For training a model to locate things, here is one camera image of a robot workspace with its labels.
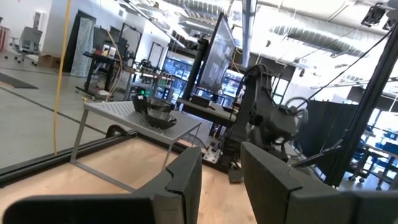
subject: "office chair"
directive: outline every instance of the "office chair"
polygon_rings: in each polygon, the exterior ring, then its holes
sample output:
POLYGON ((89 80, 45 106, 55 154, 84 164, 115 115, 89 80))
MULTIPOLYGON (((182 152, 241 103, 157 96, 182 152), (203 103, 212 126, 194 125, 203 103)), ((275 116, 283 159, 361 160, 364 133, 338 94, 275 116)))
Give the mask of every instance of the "office chair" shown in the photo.
MULTIPOLYGON (((19 44, 15 43, 15 40, 18 38, 11 37, 12 43, 10 43, 10 46, 12 46, 12 49, 21 55, 20 60, 18 60, 18 57, 14 57, 18 63, 24 62, 27 55, 39 55, 39 42, 42 34, 43 32, 40 30, 25 27, 19 39, 19 44)), ((37 63, 32 61, 32 65, 37 66, 37 63)))

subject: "yellow cable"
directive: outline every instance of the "yellow cable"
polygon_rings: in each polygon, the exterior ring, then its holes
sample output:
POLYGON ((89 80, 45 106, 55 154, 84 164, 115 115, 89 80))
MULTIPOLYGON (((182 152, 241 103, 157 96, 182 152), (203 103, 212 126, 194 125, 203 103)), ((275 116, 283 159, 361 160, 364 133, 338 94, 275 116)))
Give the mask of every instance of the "yellow cable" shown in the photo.
POLYGON ((54 130, 53 130, 54 155, 57 155, 57 114, 58 114, 58 106, 59 106, 59 102, 60 102, 63 62, 65 61, 65 52, 67 51, 68 21, 69 21, 71 2, 72 2, 72 0, 68 0, 67 11, 65 13, 65 24, 63 26, 62 55, 61 55, 61 62, 60 62, 60 70, 58 72, 57 95, 55 97, 55 105, 54 105, 54 123, 53 123, 53 125, 54 125, 54 130))

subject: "metal table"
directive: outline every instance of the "metal table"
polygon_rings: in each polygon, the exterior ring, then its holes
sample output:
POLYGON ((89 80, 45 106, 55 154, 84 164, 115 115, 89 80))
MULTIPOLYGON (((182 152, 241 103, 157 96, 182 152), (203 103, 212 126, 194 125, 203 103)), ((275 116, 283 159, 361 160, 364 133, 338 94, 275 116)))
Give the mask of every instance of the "metal table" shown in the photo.
POLYGON ((201 125, 200 121, 197 121, 189 116, 186 116, 178 111, 172 111, 170 114, 177 119, 177 124, 169 129, 159 129, 149 126, 144 117, 134 111, 134 106, 131 101, 125 102, 110 102, 110 103, 86 103, 84 104, 84 112, 81 117, 79 130, 77 132, 75 145, 72 150, 72 156, 70 158, 70 162, 77 167, 90 172, 99 178, 102 178, 118 187, 121 187, 130 192, 135 191, 134 188, 124 184, 118 180, 113 179, 112 177, 105 175, 89 166, 82 164, 76 160, 78 147, 81 141, 81 135, 83 134, 83 130, 86 124, 88 112, 94 112, 98 115, 101 115, 105 118, 111 119, 117 123, 123 124, 131 129, 136 130, 138 133, 148 136, 150 138, 154 138, 160 142, 166 143, 169 145, 167 149, 167 155, 164 160, 162 170, 165 168, 167 161, 169 159, 169 155, 172 149, 172 146, 181 138, 183 138, 186 134, 189 134, 193 130, 197 129, 195 136, 197 136, 199 127, 201 125))

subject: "wooden work surface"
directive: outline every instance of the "wooden work surface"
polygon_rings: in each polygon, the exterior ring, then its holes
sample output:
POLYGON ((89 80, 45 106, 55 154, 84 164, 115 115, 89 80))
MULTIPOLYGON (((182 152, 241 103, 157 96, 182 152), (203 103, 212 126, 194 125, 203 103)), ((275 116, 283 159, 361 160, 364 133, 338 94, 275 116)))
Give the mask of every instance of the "wooden work surface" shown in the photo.
MULTIPOLYGON (((133 139, 80 161, 139 188, 160 172, 165 155, 165 150, 133 139)), ((176 155, 171 154, 169 162, 175 158, 176 155)), ((0 211, 3 214, 16 200, 32 195, 126 193, 78 167, 64 164, 0 189, 0 211)), ((244 185, 230 185, 226 174, 203 166, 198 223, 256 223, 244 185)))

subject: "gray floor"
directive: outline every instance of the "gray floor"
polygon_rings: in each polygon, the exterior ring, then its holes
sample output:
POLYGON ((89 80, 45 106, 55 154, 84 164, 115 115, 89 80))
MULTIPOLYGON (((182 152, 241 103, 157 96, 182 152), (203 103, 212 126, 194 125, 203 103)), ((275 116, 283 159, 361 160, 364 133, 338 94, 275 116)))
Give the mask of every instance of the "gray floor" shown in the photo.
MULTIPOLYGON (((38 90, 7 88, 0 85, 0 168, 53 153, 53 112, 27 101, 17 93, 43 106, 53 109, 58 76, 49 68, 33 67, 29 61, 19 65, 0 53, 0 72, 38 87, 38 90)), ((63 77, 59 112, 80 120, 83 112, 81 94, 75 86, 84 78, 63 77)), ((114 122, 95 114, 89 114, 87 124, 106 131, 114 122)), ((78 123, 58 115, 58 150, 73 146, 78 123)), ((103 138, 104 135, 85 128, 82 142, 103 138)))

